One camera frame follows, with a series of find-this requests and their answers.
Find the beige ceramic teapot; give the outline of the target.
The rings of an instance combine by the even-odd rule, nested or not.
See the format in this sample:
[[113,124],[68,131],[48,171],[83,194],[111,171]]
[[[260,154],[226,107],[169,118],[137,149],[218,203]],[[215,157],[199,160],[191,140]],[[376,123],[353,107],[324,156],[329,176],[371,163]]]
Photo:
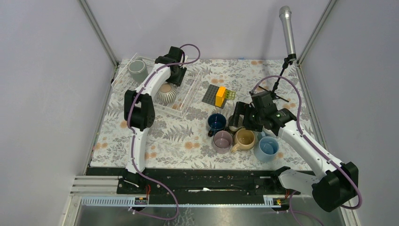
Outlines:
[[233,141],[232,153],[236,151],[249,151],[255,146],[256,138],[253,131],[240,129],[235,133]]

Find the cream brown steel tumbler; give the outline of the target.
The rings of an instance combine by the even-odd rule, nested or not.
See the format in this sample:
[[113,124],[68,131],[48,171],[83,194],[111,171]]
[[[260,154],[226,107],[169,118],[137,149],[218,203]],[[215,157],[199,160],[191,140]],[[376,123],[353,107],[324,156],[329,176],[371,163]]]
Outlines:
[[237,132],[238,130],[244,128],[243,126],[243,118],[242,116],[239,116],[238,122],[235,124],[234,123],[234,116],[231,115],[228,119],[228,123],[227,123],[227,129],[230,132]]

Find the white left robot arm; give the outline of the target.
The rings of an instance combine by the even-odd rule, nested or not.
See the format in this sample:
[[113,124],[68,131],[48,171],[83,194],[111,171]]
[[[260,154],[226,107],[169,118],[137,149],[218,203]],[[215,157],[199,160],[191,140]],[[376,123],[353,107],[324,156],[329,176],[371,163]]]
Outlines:
[[145,170],[145,146],[150,127],[155,120],[153,96],[165,85],[170,91],[181,86],[187,69],[187,57],[182,47],[171,47],[166,55],[155,59],[150,74],[134,90],[124,94],[124,118],[131,130],[129,160],[123,180],[132,192],[139,194],[145,190],[148,177]]

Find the light blue cup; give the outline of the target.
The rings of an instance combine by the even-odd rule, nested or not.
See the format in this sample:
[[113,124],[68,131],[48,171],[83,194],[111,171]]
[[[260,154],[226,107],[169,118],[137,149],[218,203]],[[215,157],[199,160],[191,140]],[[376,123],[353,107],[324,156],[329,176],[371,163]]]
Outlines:
[[279,151],[277,139],[269,136],[265,132],[258,132],[257,143],[254,146],[254,155],[261,162],[272,161]]

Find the dark blue mug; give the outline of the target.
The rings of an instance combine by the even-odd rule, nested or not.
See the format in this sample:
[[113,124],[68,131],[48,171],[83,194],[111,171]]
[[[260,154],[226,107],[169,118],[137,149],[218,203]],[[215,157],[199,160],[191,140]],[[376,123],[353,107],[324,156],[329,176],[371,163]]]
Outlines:
[[212,137],[217,132],[224,130],[226,123],[227,120],[222,114],[214,113],[210,115],[207,119],[207,124],[209,127],[207,136]]

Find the beige ribbed cup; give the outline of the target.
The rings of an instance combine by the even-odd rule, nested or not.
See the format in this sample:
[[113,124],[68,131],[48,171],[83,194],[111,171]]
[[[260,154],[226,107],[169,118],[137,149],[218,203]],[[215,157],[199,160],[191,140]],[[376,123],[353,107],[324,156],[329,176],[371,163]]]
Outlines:
[[175,86],[168,83],[162,84],[157,92],[158,99],[165,104],[173,103],[177,95],[176,92],[177,88]]

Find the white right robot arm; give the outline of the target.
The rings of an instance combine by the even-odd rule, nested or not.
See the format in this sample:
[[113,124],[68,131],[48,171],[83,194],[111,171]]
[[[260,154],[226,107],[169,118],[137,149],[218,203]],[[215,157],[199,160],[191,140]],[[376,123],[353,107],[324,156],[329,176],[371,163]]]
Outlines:
[[250,104],[238,101],[230,123],[237,126],[243,118],[243,127],[261,132],[270,130],[289,144],[312,169],[314,175],[281,167],[272,173],[270,188],[276,194],[287,189],[311,196],[326,212],[331,212],[357,197],[359,170],[352,163],[343,163],[302,130],[298,117],[286,108],[278,109],[269,92],[252,94]]

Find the mauve pink cup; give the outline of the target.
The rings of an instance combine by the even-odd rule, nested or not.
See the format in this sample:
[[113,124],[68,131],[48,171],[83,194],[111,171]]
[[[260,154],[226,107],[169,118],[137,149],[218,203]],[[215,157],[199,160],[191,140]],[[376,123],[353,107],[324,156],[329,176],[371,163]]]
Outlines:
[[219,131],[213,136],[213,149],[219,154],[228,153],[233,144],[233,136],[228,131]]

